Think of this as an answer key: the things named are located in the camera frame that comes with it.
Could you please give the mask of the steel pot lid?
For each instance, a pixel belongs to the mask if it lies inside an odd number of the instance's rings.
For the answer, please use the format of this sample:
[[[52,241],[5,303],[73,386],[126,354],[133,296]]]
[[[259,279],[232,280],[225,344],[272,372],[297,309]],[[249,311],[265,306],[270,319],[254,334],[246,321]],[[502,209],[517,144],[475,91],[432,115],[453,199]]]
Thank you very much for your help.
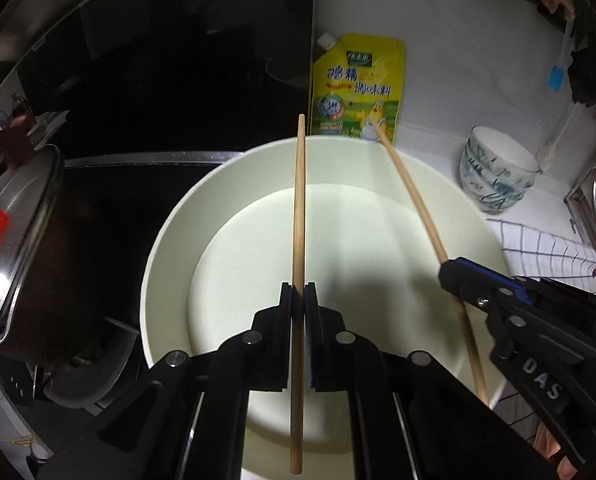
[[[44,235],[63,161],[48,144],[18,169],[0,162],[0,343],[13,324],[22,283]]]

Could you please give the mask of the white black grid cloth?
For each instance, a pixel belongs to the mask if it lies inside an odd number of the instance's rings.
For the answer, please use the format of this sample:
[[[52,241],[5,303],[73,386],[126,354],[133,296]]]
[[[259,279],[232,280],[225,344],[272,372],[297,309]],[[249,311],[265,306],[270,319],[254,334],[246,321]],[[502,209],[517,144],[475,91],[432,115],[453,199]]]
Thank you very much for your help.
[[[594,278],[596,251],[569,238],[522,223],[489,218],[514,275],[573,283]]]

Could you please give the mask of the stacked floral porcelain bowls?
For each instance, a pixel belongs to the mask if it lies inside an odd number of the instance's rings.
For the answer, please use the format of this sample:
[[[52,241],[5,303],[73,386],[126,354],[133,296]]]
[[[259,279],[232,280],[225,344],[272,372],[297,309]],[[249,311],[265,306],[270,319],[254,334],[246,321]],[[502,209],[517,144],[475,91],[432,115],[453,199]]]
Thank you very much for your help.
[[[540,172],[533,154],[522,144],[484,126],[472,129],[458,163],[463,191],[488,214],[520,202]]]

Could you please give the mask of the blue tape piece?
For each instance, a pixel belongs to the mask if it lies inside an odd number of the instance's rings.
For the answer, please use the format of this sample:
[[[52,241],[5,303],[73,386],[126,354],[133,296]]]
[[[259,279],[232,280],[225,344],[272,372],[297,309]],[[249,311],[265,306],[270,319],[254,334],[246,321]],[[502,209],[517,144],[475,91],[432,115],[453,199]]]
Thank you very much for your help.
[[[554,92],[559,92],[565,79],[565,71],[558,65],[553,65],[548,76],[548,88]]]

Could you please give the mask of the yellow seasoning pouch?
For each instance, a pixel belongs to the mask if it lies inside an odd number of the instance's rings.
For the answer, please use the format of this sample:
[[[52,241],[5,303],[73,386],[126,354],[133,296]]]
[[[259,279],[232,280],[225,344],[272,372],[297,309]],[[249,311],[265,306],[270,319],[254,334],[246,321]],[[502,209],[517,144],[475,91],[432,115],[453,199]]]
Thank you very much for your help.
[[[312,134],[378,139],[396,136],[402,100],[405,46],[379,36],[323,34],[312,70]]]

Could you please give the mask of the wooden chopstick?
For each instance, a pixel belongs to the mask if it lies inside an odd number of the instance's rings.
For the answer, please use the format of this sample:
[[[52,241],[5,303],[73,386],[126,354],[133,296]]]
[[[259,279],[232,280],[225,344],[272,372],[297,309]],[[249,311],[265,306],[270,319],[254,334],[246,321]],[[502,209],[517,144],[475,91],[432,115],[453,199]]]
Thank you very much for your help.
[[[291,474],[304,469],[304,240],[306,239],[306,118],[298,117],[292,217],[292,362],[290,372]]]
[[[423,197],[420,195],[420,192],[418,192],[417,186],[409,171],[406,169],[402,158],[394,149],[394,146],[391,144],[383,127],[380,126],[375,120],[371,120],[370,124],[377,134],[378,142],[385,148],[389,159],[394,165],[394,169],[398,172],[406,192],[408,192],[410,199],[412,200],[414,209],[417,212],[418,218],[420,218],[420,222],[422,222],[422,226],[427,235],[429,243],[432,245],[432,250],[434,251],[438,263],[446,263],[449,260],[446,248],[444,248],[434,220],[432,220],[432,216],[429,213]],[[460,324],[460,329],[467,351],[469,367],[470,371],[472,372],[474,386],[476,389],[476,395],[483,404],[489,405],[489,396],[487,392],[486,378],[484,377],[484,368],[482,367],[472,322],[470,322],[467,309],[461,299],[453,296],[452,307],[456,316],[458,317],[458,324]]]

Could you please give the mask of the large white round bowl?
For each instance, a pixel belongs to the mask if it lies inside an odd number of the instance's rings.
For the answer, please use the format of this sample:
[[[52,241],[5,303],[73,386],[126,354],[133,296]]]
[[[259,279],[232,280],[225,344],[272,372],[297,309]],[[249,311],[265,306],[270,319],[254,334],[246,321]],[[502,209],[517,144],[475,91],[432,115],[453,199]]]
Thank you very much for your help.
[[[292,279],[296,141],[259,146],[210,172],[164,222],[150,252],[140,323],[149,366],[171,350],[217,350],[274,306]],[[319,304],[383,351],[426,350],[475,392],[450,296],[412,200],[379,144],[314,136],[306,149],[306,281]],[[507,274],[478,208],[424,162],[400,155],[451,258]],[[505,379],[488,360],[486,317],[467,307],[490,408]],[[242,479],[351,479],[345,393],[304,397],[304,472],[289,472],[289,391],[249,397]]]

